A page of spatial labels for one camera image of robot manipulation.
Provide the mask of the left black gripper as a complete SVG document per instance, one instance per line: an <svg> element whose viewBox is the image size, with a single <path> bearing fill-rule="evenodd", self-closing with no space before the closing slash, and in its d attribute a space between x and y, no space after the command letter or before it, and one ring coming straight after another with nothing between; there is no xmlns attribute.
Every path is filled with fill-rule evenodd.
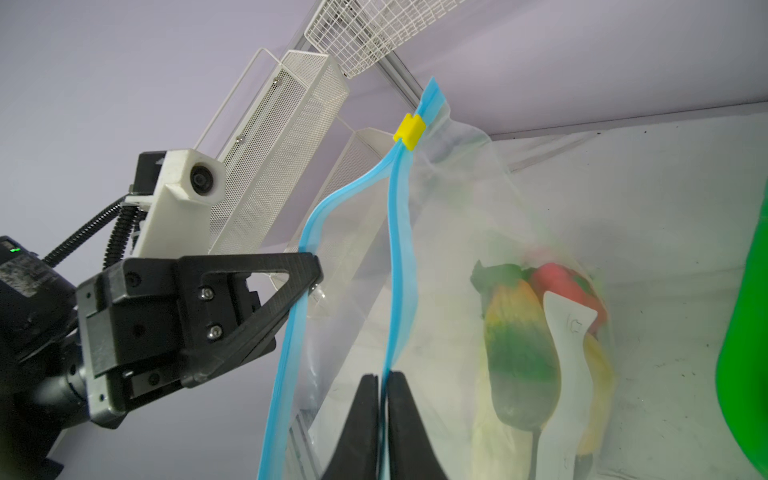
<svg viewBox="0 0 768 480"><path fill-rule="evenodd" d="M247 279L269 273L288 280L256 306ZM291 307L322 278L316 255L273 253L131 258L84 281L76 301L90 421L115 429L182 385L202 385L262 356Z"/></svg>

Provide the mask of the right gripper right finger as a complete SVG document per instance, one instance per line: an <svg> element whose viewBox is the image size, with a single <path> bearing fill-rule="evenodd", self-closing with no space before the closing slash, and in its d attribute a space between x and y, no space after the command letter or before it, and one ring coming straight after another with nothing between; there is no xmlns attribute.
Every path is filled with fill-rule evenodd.
<svg viewBox="0 0 768 480"><path fill-rule="evenodd" d="M392 371L386 383L386 452L389 478L446 480L421 420L406 376Z"/></svg>

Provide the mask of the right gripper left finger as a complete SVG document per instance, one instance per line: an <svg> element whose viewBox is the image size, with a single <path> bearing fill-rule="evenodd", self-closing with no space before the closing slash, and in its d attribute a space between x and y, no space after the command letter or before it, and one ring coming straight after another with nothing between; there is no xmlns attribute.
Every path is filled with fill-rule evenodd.
<svg viewBox="0 0 768 480"><path fill-rule="evenodd" d="M363 375L340 438L322 480L374 480L378 477L379 380Z"/></svg>

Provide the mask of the white toy radish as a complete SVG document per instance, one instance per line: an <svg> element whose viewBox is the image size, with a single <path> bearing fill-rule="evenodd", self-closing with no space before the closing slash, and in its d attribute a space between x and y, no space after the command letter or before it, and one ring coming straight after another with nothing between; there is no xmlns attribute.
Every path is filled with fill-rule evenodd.
<svg viewBox="0 0 768 480"><path fill-rule="evenodd" d="M478 414L472 429L471 479L527 479L533 434L503 424L493 412Z"/></svg>

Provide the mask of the yellow green toy corn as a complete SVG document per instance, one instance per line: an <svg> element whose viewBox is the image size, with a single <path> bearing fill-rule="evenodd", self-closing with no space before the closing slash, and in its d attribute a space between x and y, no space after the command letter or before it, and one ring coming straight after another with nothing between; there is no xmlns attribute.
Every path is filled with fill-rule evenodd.
<svg viewBox="0 0 768 480"><path fill-rule="evenodd" d="M560 394L559 359L542 301L515 264L476 262L470 282L480 295L494 412L505 425L539 431Z"/></svg>

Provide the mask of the clear zip bag blue zipper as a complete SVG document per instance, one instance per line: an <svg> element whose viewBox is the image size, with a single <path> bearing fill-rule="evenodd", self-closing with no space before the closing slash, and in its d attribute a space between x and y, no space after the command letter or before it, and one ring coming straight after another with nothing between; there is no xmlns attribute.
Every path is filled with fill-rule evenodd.
<svg viewBox="0 0 768 480"><path fill-rule="evenodd" d="M447 479L471 479L474 421L495 414L480 295L470 282L475 263L510 263L523 272L561 264L585 277L601 299L590 276L534 217L489 136L452 119L436 81L401 122L381 162L314 209L299 251L316 255L327 216L382 180L386 221L336 313L307 317L309 296L324 277L289 313L262 479L321 479L366 374L379 380L377 479L390 479L392 371L406 376ZM527 479L593 479L603 442L595 454L577 452L593 398L583 344L597 312L553 292L544 294L542 306L558 354L560 394L543 428L527 431L533 434Z"/></svg>

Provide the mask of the yellow toy lemon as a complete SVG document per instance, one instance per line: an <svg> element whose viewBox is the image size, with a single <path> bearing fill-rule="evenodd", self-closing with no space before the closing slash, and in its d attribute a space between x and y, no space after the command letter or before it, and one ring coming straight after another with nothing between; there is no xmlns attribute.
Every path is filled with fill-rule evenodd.
<svg viewBox="0 0 768 480"><path fill-rule="evenodd" d="M601 449L616 388L612 362L600 342L594 336L587 334L583 346L593 382L593 398L589 423L580 441L578 456L592 455Z"/></svg>

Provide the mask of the red toy pepper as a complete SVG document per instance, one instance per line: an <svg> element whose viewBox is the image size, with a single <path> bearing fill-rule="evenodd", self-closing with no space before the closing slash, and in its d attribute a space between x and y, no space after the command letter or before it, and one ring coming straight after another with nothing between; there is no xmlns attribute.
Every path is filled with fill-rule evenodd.
<svg viewBox="0 0 768 480"><path fill-rule="evenodd" d="M523 272L540 303L546 292L553 292L597 312L597 318L589 327L591 335L597 336L608 320L607 311L589 281L575 270L557 263L546 263Z"/></svg>

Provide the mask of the green plastic basket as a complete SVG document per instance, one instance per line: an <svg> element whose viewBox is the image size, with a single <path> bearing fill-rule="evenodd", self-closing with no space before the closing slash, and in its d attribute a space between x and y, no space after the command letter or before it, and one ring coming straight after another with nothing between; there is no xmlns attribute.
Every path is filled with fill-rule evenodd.
<svg viewBox="0 0 768 480"><path fill-rule="evenodd" d="M716 393L741 451L767 477L767 200L763 199L718 356Z"/></svg>

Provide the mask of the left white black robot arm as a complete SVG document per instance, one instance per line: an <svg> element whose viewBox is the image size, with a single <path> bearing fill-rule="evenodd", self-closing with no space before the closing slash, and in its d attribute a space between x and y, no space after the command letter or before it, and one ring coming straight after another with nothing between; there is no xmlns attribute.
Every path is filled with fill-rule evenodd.
<svg viewBox="0 0 768 480"><path fill-rule="evenodd" d="M1 240L1 475L53 479L60 434L132 411L274 350L323 274L311 253L128 258L73 285Z"/></svg>

